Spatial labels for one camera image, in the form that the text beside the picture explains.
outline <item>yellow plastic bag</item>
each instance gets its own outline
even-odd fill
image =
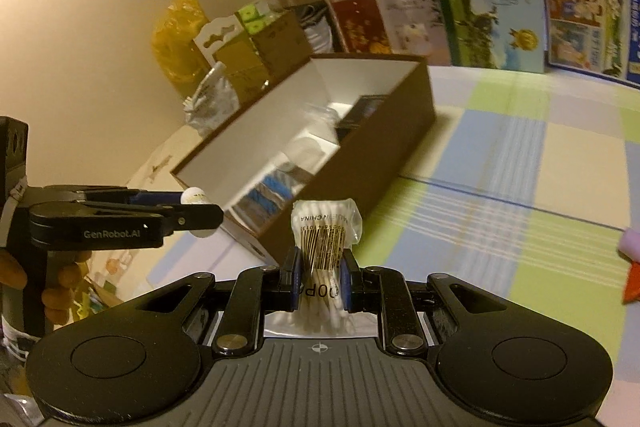
[[[207,23],[198,0],[174,0],[154,28],[151,47],[156,60],[183,98],[193,96],[211,69],[193,42]]]

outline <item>ribbed gray surface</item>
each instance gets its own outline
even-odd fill
[[[317,351],[319,344],[326,347],[321,348],[321,353]],[[44,425],[66,424],[47,421]],[[424,365],[385,355],[374,339],[267,339],[255,355],[215,364],[193,396],[164,415],[139,425],[490,427],[495,424],[457,407],[436,386]]]

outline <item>checkered tablecloth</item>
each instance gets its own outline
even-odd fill
[[[600,420],[640,427],[640,303],[622,305],[616,253],[622,229],[640,230],[640,91],[559,71],[431,78],[438,120],[367,220],[360,265],[450,273],[589,333],[615,367]],[[117,290],[256,264],[222,231],[185,234],[135,256]]]

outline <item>human hand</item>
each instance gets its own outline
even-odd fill
[[[65,325],[69,320],[69,308],[74,300],[73,289],[78,286],[84,273],[78,263],[91,257],[92,252],[81,251],[76,255],[76,262],[62,267],[58,272],[60,286],[42,292],[42,303],[46,317],[57,325]],[[27,284],[27,274],[20,264],[7,252],[0,249],[0,283],[22,290]]]

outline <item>metal screw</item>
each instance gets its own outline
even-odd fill
[[[396,335],[391,343],[402,351],[414,351],[424,345],[424,340],[418,335]]]
[[[217,341],[218,347],[220,349],[226,349],[228,351],[234,351],[236,349],[241,349],[247,344],[246,337],[242,335],[236,335],[235,333],[231,333],[230,335],[222,335]]]

